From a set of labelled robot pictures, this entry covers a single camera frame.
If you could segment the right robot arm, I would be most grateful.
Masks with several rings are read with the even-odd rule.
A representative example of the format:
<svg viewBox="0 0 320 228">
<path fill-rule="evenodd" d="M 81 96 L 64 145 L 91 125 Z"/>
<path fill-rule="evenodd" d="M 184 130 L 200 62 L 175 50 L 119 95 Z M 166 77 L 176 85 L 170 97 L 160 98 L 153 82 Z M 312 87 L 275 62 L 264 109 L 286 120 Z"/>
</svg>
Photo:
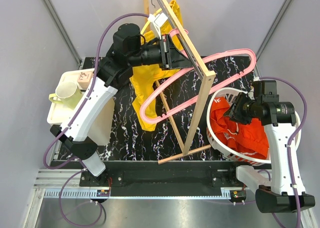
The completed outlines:
<svg viewBox="0 0 320 228">
<path fill-rule="evenodd" d="M 306 193 L 300 177 L 295 137 L 299 127 L 295 108 L 281 102 L 275 80 L 254 81 L 253 97 L 241 92 L 224 114 L 230 120 L 248 125 L 261 121 L 271 160 L 271 179 L 263 177 L 251 166 L 238 166 L 227 173 L 228 183 L 244 183 L 255 193 L 255 202 L 262 213 L 298 213 L 315 206 L 314 196 Z"/>
</svg>

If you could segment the orange shorts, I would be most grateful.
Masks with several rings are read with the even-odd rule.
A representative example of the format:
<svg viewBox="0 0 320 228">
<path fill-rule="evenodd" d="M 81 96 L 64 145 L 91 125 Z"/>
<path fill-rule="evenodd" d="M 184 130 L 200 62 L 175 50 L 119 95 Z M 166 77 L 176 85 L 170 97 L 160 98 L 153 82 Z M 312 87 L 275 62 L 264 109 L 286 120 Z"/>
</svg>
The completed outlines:
<svg viewBox="0 0 320 228">
<path fill-rule="evenodd" d="M 213 100 L 209 112 L 209 123 L 213 133 L 224 145 L 243 155 L 267 159 L 269 143 L 259 119 L 243 125 L 231 121 L 224 113 L 230 108 L 224 97 Z"/>
</svg>

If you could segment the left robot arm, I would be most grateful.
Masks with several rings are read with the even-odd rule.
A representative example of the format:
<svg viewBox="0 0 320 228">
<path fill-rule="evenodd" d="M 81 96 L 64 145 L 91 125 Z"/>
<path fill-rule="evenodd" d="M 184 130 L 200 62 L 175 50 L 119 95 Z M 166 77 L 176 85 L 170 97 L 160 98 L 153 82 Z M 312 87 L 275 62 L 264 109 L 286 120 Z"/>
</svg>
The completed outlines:
<svg viewBox="0 0 320 228">
<path fill-rule="evenodd" d="M 187 54 L 173 42 L 173 36 L 161 35 L 147 42 L 134 23 L 121 25 L 113 35 L 106 56 L 94 68 L 93 78 L 69 119 L 52 125 L 50 132 L 83 163 L 90 180 L 97 186 L 108 181 L 105 164 L 97 153 L 98 145 L 89 137 L 89 130 L 105 105 L 129 82 L 133 68 L 141 65 L 186 69 L 192 63 Z"/>
</svg>

